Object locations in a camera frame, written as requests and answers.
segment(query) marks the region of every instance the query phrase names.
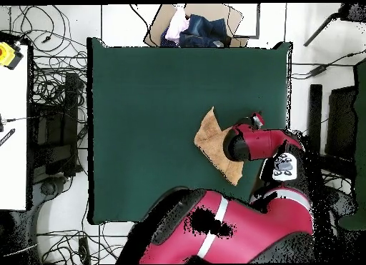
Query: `towel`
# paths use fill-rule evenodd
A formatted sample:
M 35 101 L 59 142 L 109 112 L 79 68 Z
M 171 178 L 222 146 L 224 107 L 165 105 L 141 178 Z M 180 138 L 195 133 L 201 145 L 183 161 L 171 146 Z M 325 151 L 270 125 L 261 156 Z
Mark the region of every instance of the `towel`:
M 242 178 L 244 162 L 230 161 L 224 154 L 222 143 L 230 128 L 222 131 L 214 115 L 214 107 L 206 114 L 196 133 L 194 144 L 222 172 L 224 178 L 236 186 Z

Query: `white floor tile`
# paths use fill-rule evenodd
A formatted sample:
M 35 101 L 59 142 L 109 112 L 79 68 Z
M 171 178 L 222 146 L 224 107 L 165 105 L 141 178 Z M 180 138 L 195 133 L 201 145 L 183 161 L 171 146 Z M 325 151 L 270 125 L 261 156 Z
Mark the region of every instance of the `white floor tile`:
M 127 242 L 127 238 L 124 237 L 100 237 L 100 256 L 99 256 L 99 264 L 115 264 L 116 259 L 109 253 L 112 252 L 115 257 L 119 257 L 121 254 L 121 251 L 123 249 L 123 245 L 125 245 Z M 89 241 L 89 250 L 90 254 L 94 254 L 93 256 L 98 256 L 98 244 L 94 242 Z
M 9 11 L 9 7 L 0 6 L 0 31 L 9 29 Z
M 271 49 L 285 36 L 286 4 L 260 4 L 259 39 L 249 39 L 247 47 Z
M 49 36 L 49 33 L 44 34 L 40 31 L 32 32 L 29 36 L 34 40 L 36 46 L 39 49 L 50 51 L 49 54 L 51 55 L 74 56 L 78 51 L 86 51 L 86 47 L 82 46 L 81 44 L 86 45 L 87 37 L 100 38 L 101 36 L 101 6 L 56 6 L 69 19 L 69 22 L 67 19 L 65 19 L 65 33 L 64 22 L 62 21 L 60 13 L 53 6 L 39 7 L 45 10 L 45 12 L 52 18 L 52 21 L 54 22 L 54 33 L 60 36 L 65 34 L 66 38 L 73 39 L 74 41 L 80 43 L 78 44 L 72 42 L 72 46 L 75 48 L 74 49 L 71 45 L 68 46 L 69 42 L 65 40 L 58 49 L 50 51 L 61 44 L 61 38 L 53 35 L 51 36 L 51 40 L 43 44 L 42 41 L 46 38 L 46 36 Z M 21 11 L 19 7 L 14 6 L 11 8 L 11 18 L 13 21 L 18 15 L 20 15 L 20 13 Z M 29 11 L 27 17 L 32 23 L 33 29 L 42 29 L 47 31 L 52 30 L 51 20 L 39 9 L 33 8 Z M 14 22 L 14 31 L 21 30 L 22 19 L 23 16 L 19 17 Z M 27 23 L 27 21 L 25 21 L 23 30 L 26 31 L 30 28 L 30 25 Z M 41 53 L 36 48 L 34 48 L 34 55 L 46 54 Z
M 69 188 L 71 181 L 65 184 Z M 88 179 L 84 173 L 74 177 L 71 189 L 46 202 L 39 213 L 37 232 L 65 231 L 69 229 L 81 230 L 81 220 L 86 210 L 88 198 Z M 99 226 L 90 225 L 84 218 L 84 230 L 89 235 L 97 235 Z
M 292 73 L 306 74 L 315 66 L 292 65 Z M 339 89 L 355 84 L 353 68 L 351 66 L 330 66 L 328 69 L 314 77 L 305 80 L 292 79 L 291 109 L 290 109 L 290 128 L 299 131 L 307 129 L 308 101 L 311 84 L 322 84 L 322 121 L 329 115 L 329 96 L 333 89 Z M 323 154 L 327 139 L 327 122 L 322 124 L 321 147 Z
M 349 53 L 366 49 L 366 24 L 332 21 L 312 43 L 304 43 L 340 4 L 287 4 L 286 41 L 294 43 L 292 62 L 326 64 Z M 365 58 L 360 54 L 338 61 L 353 65 Z
M 100 226 L 101 234 L 105 236 L 127 236 L 134 222 L 109 222 Z
M 151 25 L 159 4 L 139 4 L 134 9 Z M 107 46 L 148 46 L 144 43 L 147 28 L 128 4 L 103 6 L 102 39 Z

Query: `white stripe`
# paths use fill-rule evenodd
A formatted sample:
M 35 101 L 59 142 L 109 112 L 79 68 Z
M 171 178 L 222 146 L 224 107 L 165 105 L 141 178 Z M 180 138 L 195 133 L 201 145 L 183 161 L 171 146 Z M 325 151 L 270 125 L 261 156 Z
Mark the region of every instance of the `white stripe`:
M 296 193 L 295 191 L 283 188 L 283 189 L 273 189 L 271 191 L 268 191 L 263 198 L 269 196 L 271 193 L 273 192 L 277 192 L 277 197 L 278 198 L 286 198 L 286 199 L 290 199 L 293 201 L 296 201 L 297 203 L 300 203 L 301 205 L 303 205 L 308 211 L 310 210 L 311 204 L 310 202 L 299 193 Z M 250 203 L 253 203 L 255 200 L 257 200 L 257 198 L 255 198 L 255 196 L 252 196 L 252 198 L 250 199 Z
M 224 215 L 226 213 L 228 203 L 229 203 L 228 200 L 226 200 L 223 196 L 221 196 L 220 205 L 219 205 L 217 213 L 214 217 L 215 220 L 219 220 L 220 222 L 222 222 L 222 220 L 224 220 Z M 197 253 L 197 256 L 199 256 L 202 259 L 206 256 L 215 237 L 216 237 L 216 235 L 211 234 L 210 232 L 207 234 L 206 238 L 204 239 L 204 241 L 201 245 L 201 248 L 199 249 L 199 251 Z

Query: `green table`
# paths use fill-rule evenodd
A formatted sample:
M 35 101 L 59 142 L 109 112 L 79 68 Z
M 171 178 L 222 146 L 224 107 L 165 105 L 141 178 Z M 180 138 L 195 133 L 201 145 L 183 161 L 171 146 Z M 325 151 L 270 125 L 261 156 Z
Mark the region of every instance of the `green table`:
M 140 221 L 179 185 L 247 201 L 262 161 L 244 164 L 233 186 L 194 136 L 212 106 L 222 129 L 257 110 L 265 128 L 284 128 L 291 48 L 106 48 L 88 39 L 90 220 Z
M 340 219 L 340 226 L 349 230 L 366 230 L 366 60 L 354 66 L 357 96 L 354 104 L 356 117 L 356 179 L 355 195 L 358 210 Z

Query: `black cable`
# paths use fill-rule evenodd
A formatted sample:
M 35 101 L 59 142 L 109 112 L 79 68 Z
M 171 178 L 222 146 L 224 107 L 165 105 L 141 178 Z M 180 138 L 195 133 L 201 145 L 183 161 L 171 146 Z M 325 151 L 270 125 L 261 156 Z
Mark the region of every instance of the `black cable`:
M 106 224 L 107 224 L 107 222 L 104 222 L 104 223 L 103 223 L 102 236 L 103 236 L 104 242 L 106 242 L 106 245 L 107 245 L 107 246 L 108 246 L 108 248 L 109 248 L 110 253 L 111 253 L 111 254 L 113 254 L 113 251 L 112 251 L 112 249 L 111 249 L 111 247 L 110 247 L 109 243 L 107 242 L 106 237 L 104 236 L 104 227 L 106 226 Z
M 145 19 L 142 18 L 142 16 L 132 7 L 132 5 L 130 4 L 129 7 L 132 9 L 132 11 L 134 11 L 134 13 L 145 23 L 145 26 L 147 28 L 147 33 L 149 34 L 149 38 L 150 41 L 156 46 L 159 47 L 155 42 L 152 41 L 152 35 L 150 33 L 150 28 L 149 25 L 147 24 L 147 22 L 145 21 Z
M 297 80 L 303 80 L 303 79 L 308 79 L 310 77 L 315 77 L 319 74 L 321 74 L 323 71 L 325 71 L 328 66 L 331 66 L 333 64 L 335 64 L 337 61 L 343 59 L 343 58 L 346 58 L 346 57 L 352 57 L 352 56 L 355 56 L 355 55 L 359 55 L 359 54 L 362 54 L 362 53 L 366 53 L 366 49 L 364 49 L 363 51 L 358 51 L 357 53 L 350 53 L 350 54 L 347 54 L 347 55 L 344 55 L 338 59 L 335 59 L 333 62 L 330 62 L 328 64 L 322 64 L 320 66 L 317 66 L 315 69 L 307 72 L 306 74 L 292 74 L 292 75 L 303 75 L 303 76 L 306 76 L 304 78 L 297 78 L 297 77 L 291 77 L 292 79 L 297 79 Z
M 84 231 L 84 219 L 85 219 L 86 213 L 88 212 L 88 205 L 89 205 L 89 199 L 86 201 L 85 212 L 83 215 L 83 219 L 81 220 L 81 230 L 82 231 Z
M 118 259 L 118 257 L 116 257 L 113 253 L 111 253 L 105 245 L 103 245 L 102 243 L 98 243 L 97 241 L 93 240 L 93 238 L 90 237 L 85 231 L 79 231 L 79 230 L 76 230 L 76 229 L 70 229 L 70 230 L 65 230 L 65 231 L 50 231 L 48 233 L 37 234 L 37 236 L 46 236 L 46 235 L 52 235 L 52 234 L 55 234 L 55 233 L 68 232 L 68 231 L 75 231 L 76 233 L 73 234 L 73 235 L 71 235 L 71 236 L 70 235 L 63 235 L 60 238 L 60 240 L 58 240 L 53 246 L 51 246 L 51 248 L 42 256 L 42 258 L 41 258 L 42 263 L 44 263 L 46 261 L 46 259 L 50 255 L 50 253 L 55 252 L 55 251 L 58 251 L 59 252 L 59 249 L 57 247 L 54 249 L 55 246 L 58 246 L 59 248 L 61 248 L 63 246 L 60 247 L 59 246 L 60 244 L 67 243 L 70 239 L 73 239 L 75 237 L 80 237 L 80 234 L 82 234 L 83 236 L 85 236 L 86 238 L 88 238 L 88 240 L 94 242 L 95 244 L 99 244 L 100 246 L 102 246 L 103 247 L 103 250 L 105 250 L 108 253 L 108 255 L 113 256 L 116 260 Z M 68 249 L 70 251 L 69 253 L 70 253 L 70 257 L 71 258 L 74 255 L 78 255 L 78 256 L 80 255 L 80 253 L 78 251 L 72 251 L 71 246 L 69 246 L 68 248 L 65 247 L 64 249 Z
M 85 172 L 84 167 L 81 165 L 81 162 L 80 162 L 80 159 L 79 159 L 79 155 L 77 155 L 77 161 L 79 162 L 80 167 L 82 168 L 82 170 L 83 170 L 84 174 L 86 174 L 86 176 L 88 176 L 88 173 L 86 173 L 86 172 Z
M 322 122 L 320 122 L 320 124 L 322 124 L 322 123 L 326 122 L 327 120 L 329 120 L 329 118 L 326 118 L 325 120 L 323 120 Z

